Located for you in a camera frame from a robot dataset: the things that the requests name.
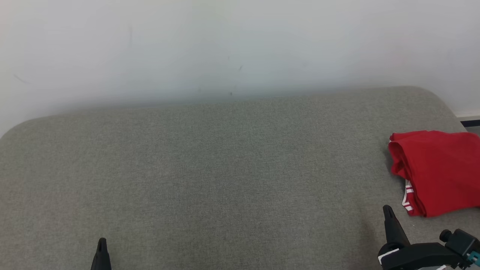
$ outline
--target cloth fold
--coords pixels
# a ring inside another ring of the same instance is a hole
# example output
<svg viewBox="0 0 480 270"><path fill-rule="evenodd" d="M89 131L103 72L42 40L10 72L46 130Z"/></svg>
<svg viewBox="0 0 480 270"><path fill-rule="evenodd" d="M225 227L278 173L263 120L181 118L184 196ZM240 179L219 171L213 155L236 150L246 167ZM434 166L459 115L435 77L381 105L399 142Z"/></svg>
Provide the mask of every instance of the cloth fold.
<svg viewBox="0 0 480 270"><path fill-rule="evenodd" d="M392 173L406 179L410 216L435 217L480 206L480 137L468 132L393 133Z"/></svg>

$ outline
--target black knob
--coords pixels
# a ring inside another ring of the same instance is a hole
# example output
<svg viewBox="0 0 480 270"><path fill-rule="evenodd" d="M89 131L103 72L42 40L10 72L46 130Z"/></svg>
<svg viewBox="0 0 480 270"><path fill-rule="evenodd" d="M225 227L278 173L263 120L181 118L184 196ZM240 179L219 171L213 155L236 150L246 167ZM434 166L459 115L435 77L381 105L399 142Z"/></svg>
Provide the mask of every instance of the black knob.
<svg viewBox="0 0 480 270"><path fill-rule="evenodd" d="M441 233L440 233L440 241L442 242L448 242L448 239L450 238L450 236L452 235L452 232L449 231L449 230L443 230Z"/></svg>

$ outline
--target red garment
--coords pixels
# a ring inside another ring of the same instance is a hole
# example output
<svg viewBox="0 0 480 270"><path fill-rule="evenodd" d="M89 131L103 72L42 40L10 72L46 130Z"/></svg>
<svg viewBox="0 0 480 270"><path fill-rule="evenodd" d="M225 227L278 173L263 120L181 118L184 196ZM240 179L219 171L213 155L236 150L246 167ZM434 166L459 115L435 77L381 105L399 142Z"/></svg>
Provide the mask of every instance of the red garment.
<svg viewBox="0 0 480 270"><path fill-rule="evenodd" d="M407 180L402 204L410 216L480 206L478 135L414 131L393 133L390 141L392 173Z"/></svg>

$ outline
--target red cloth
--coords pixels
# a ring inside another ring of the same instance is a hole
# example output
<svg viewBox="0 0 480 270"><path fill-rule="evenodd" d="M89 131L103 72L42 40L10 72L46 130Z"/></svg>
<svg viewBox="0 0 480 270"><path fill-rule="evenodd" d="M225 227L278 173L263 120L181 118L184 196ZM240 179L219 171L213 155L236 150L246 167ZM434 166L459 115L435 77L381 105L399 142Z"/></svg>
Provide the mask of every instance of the red cloth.
<svg viewBox="0 0 480 270"><path fill-rule="evenodd" d="M403 203L410 216L435 217L480 206L478 135L414 131L393 133L390 140L392 173L411 183Z"/></svg>

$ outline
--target wall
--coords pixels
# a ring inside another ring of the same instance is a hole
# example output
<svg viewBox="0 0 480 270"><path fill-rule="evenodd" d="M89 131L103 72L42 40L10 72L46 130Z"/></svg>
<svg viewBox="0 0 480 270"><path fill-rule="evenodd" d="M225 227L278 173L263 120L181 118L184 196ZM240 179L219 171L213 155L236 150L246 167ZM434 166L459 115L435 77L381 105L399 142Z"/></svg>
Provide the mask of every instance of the wall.
<svg viewBox="0 0 480 270"><path fill-rule="evenodd" d="M0 135L98 106L415 85L480 115L478 0L3 0Z"/></svg>

